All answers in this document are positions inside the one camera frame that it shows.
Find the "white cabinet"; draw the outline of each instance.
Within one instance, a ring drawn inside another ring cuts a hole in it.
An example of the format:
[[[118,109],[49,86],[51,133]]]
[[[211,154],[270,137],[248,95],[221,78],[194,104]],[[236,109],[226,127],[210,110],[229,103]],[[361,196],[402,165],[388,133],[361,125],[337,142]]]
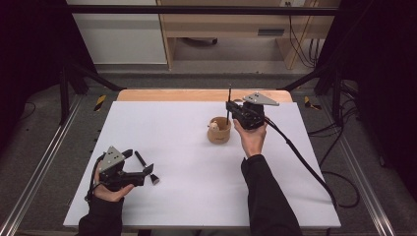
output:
[[[155,5],[153,0],[67,0],[70,5]],[[73,14],[94,64],[166,64],[159,16]]]

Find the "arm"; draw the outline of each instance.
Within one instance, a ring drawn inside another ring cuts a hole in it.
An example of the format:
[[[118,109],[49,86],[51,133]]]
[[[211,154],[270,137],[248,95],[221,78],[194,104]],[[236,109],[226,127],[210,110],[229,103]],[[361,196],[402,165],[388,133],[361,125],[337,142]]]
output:
[[[247,131],[237,120],[233,122],[248,157],[242,161],[241,169],[249,189],[248,208],[252,236],[302,235],[294,212],[274,179],[267,161],[261,155],[267,124]]]
[[[80,219],[79,236],[116,236],[122,232],[123,199],[117,203],[93,196],[89,213]]]
[[[97,166],[94,182],[99,181]],[[120,236],[122,233],[122,209],[124,197],[134,188],[128,185],[118,192],[111,192],[98,185],[89,203],[89,213],[80,219],[78,236]]]

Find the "hand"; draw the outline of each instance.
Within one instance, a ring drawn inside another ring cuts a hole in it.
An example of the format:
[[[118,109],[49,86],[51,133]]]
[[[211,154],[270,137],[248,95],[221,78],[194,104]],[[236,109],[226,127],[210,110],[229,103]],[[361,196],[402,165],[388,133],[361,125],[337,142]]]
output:
[[[264,145],[265,136],[267,135],[267,123],[255,130],[245,130],[239,121],[233,119],[235,130],[239,133],[243,151],[249,158],[256,154],[261,154]]]
[[[99,182],[99,171],[98,168],[100,167],[101,161],[100,163],[97,165],[97,168],[95,169],[95,174],[94,174],[94,182],[98,183]],[[110,190],[108,190],[105,186],[103,185],[98,185],[95,189],[94,189],[94,195],[96,197],[98,197],[99,199],[103,199],[105,201],[108,202],[119,202],[123,197],[125,197],[127,194],[129,194],[129,192],[135,188],[135,186],[133,184],[130,184],[122,189],[120,189],[117,192],[111,192]]]

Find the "metal frame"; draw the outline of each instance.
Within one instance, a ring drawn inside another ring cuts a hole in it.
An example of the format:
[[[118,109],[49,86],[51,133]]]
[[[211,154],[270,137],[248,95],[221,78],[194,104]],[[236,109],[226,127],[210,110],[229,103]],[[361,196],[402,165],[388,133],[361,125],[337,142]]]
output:
[[[291,16],[339,16],[344,14],[354,14],[352,10],[341,10],[338,8],[289,8],[289,7],[213,7],[213,6],[120,6],[120,5],[45,5],[42,3],[42,10],[47,12],[69,12],[74,14],[208,14],[208,15],[291,15]],[[321,72],[331,69],[330,65],[318,68],[313,73],[303,77],[298,82],[287,86],[286,90],[293,90],[302,85]],[[67,89],[65,74],[61,75],[63,83],[62,89]],[[0,235],[14,235],[20,222],[22,221],[40,183],[52,162],[56,151],[65,138],[81,103],[81,96],[73,103],[73,111],[69,114],[68,120],[64,120],[46,150],[41,162],[38,164],[24,192],[16,203],[9,217],[0,228]],[[346,153],[346,162],[355,180],[359,183],[362,198],[374,220],[374,223],[381,235],[394,235],[393,229],[384,213],[375,193],[368,180],[361,170],[353,152],[343,137],[342,148]]]

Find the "metal bracket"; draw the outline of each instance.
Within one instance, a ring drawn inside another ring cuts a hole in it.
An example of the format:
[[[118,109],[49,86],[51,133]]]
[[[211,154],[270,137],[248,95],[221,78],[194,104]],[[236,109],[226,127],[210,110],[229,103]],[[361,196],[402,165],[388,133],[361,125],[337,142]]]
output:
[[[101,162],[101,165],[99,168],[100,173],[122,162],[125,159],[126,159],[126,156],[124,156],[114,146],[110,146],[108,148],[107,153],[105,154],[103,158],[103,161]]]
[[[279,105],[279,102],[274,101],[270,99],[269,97],[260,94],[258,91],[250,95],[244,96],[243,100],[254,103],[254,104],[259,104],[259,105],[275,105],[275,106]]]

